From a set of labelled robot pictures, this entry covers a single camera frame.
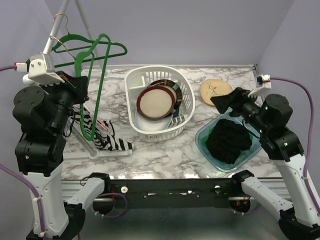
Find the black tank top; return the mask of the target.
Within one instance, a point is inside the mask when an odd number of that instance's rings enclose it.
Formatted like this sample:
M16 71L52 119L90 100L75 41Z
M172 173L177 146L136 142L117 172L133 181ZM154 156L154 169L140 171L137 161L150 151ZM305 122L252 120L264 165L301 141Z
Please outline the black tank top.
M205 145L215 159L234 164L252 146L249 131L232 120L220 119L209 133Z

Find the green tank top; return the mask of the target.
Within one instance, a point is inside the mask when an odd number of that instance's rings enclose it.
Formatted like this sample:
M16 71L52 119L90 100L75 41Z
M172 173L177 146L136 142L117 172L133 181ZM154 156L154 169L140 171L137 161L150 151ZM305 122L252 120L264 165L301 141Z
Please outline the green tank top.
M214 155L222 153L237 154L249 150L252 139L247 130L213 128L206 136L204 144L207 150Z

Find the green hanger front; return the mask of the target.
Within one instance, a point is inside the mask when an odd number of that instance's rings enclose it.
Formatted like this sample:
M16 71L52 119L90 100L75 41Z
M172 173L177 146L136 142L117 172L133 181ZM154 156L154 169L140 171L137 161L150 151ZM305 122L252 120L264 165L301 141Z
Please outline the green hanger front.
M88 39L79 34L70 33L67 27L68 22L69 19L67 18L65 24L65 28L67 30L66 35L62 36L60 39L52 35L50 35L49 38L51 40L56 40L56 44L51 48L51 51L55 52L56 54L68 53L73 58L73 62L58 64L55 66L56 68L73 65L76 71L81 71L83 63L90 62L92 64L94 61L108 60L109 58L124 56L128 53L128 49L122 43L112 42L110 37L105 33L101 33L96 40ZM75 48L67 48L65 44L70 41L80 41L90 45ZM104 56L97 56L97 54L95 54L95 52L98 50L99 45L106 46L106 53ZM122 49L122 52L110 55L110 50L112 46L120 47Z

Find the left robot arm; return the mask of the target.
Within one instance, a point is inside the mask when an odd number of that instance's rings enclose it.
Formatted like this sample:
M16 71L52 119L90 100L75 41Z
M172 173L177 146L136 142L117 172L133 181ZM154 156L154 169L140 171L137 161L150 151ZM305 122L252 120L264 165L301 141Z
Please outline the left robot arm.
M111 191L109 175L94 172L74 197L63 200L64 131L73 106L88 100L89 80L62 71L58 78L59 83L25 87L13 100L12 114L22 130L14 153L34 212L29 240L73 239L84 226L88 207Z

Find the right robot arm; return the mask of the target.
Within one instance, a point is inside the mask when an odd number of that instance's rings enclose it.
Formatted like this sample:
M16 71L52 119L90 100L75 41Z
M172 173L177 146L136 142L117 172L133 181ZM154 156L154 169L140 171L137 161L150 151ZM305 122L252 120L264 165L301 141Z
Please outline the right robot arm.
M263 185L250 171L243 170L231 179L230 191L253 197L277 220L289 240L320 238L320 197L307 169L307 159L298 136L286 126L293 109L279 94L268 95L262 106L240 87L228 95L210 99L219 113L231 109L259 134L259 142L280 172L290 196L287 201Z

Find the zebra striped tank top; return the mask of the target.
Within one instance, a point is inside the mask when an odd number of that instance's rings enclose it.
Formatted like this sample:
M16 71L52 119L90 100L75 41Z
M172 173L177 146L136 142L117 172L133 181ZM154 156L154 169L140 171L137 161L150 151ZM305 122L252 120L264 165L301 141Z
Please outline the zebra striped tank top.
M83 123L81 123L81 108L79 105L75 105L72 107L74 111L74 116L72 120L74 120L81 129L83 126L83 130L88 137L91 136L93 132L93 120L89 120L88 123L84 121L84 111L83 111ZM110 133L103 132L102 130L97 129L95 125L94 135L92 140L95 147L98 150L108 150L108 151L129 151L134 149L134 145L126 140L123 140L116 136L115 128L110 120L102 120L110 129Z

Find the beige bird plate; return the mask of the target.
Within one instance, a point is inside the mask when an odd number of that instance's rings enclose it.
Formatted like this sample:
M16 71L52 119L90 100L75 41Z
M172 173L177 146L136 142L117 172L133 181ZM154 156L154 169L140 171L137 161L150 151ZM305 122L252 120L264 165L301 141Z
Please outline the beige bird plate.
M222 79L207 79L200 85L199 91L202 100L206 104L214 106L211 101L212 97L228 95L233 91L233 89Z

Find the blue transparent bin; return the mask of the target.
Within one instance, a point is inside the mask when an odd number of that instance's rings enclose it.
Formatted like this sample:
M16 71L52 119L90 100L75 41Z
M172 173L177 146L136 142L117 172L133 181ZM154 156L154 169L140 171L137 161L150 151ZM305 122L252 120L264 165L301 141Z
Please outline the blue transparent bin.
M221 119L227 119L245 127L249 131L250 138L252 140L252 145L250 149L242 151L239 158L236 160L234 164L224 163L215 159L214 157L211 156L207 147L205 146L205 140L207 138L206 137L207 134L215 127L217 122ZM242 165L244 165L248 160L254 157L262 149L259 140L260 140L260 137L258 136L258 132L253 127L249 126L248 124L245 124L244 119L241 116L231 117L227 113L218 115L216 118L214 118L212 121L207 123L204 127L202 127L196 133L196 136L195 136L196 146L198 147L202 155L216 169L226 173L234 172L235 170L239 169Z

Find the dark patterned plate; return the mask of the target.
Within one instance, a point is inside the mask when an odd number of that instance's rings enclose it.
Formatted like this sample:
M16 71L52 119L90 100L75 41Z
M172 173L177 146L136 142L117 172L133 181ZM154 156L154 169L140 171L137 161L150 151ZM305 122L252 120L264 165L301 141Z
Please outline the dark patterned plate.
M182 99L183 99L182 90L179 87L179 85L169 79L160 79L160 80L156 80L156 81L153 81L152 83L150 83L147 86L147 88L154 87L154 86L165 87L173 93L173 96L175 99L175 104L174 104L174 107L173 107L173 110L171 113L172 113L173 118L177 117L179 115L180 106L182 104Z

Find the white plastic basket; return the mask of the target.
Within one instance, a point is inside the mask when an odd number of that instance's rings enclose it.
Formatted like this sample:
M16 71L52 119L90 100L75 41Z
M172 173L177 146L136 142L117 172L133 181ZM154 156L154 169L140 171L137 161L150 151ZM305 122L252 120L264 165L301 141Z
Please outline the white plastic basket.
M150 84L159 80L170 80L179 88L181 100L178 114L164 130L144 131L139 129L135 118L139 94ZM161 142L177 137L191 120L195 111L195 94L191 84L177 69L165 65L147 65L135 68L124 77L128 118L131 127L144 142Z

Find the red rimmed plate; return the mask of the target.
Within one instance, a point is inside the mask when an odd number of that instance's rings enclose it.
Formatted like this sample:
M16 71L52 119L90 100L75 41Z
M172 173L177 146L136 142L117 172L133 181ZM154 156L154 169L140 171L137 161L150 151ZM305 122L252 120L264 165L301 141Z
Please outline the red rimmed plate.
M173 90L165 86L151 86L143 90L137 98L137 112L146 119L160 120L172 113L176 104Z

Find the white plate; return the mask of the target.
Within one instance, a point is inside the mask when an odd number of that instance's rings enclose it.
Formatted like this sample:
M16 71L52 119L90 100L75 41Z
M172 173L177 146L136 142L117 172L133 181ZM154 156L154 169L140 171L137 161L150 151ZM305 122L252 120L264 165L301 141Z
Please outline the white plate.
M158 120L151 120L143 117L138 111L136 111L134 123L138 130L144 132L157 132L166 130L169 127L171 120L172 114Z

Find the black base frame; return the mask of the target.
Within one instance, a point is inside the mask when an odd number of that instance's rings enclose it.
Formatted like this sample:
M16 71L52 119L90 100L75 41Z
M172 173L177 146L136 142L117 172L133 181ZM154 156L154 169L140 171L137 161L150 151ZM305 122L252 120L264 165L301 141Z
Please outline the black base frame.
M129 209L226 208L249 212L251 198L231 178L114 179L107 192L93 202L101 214Z

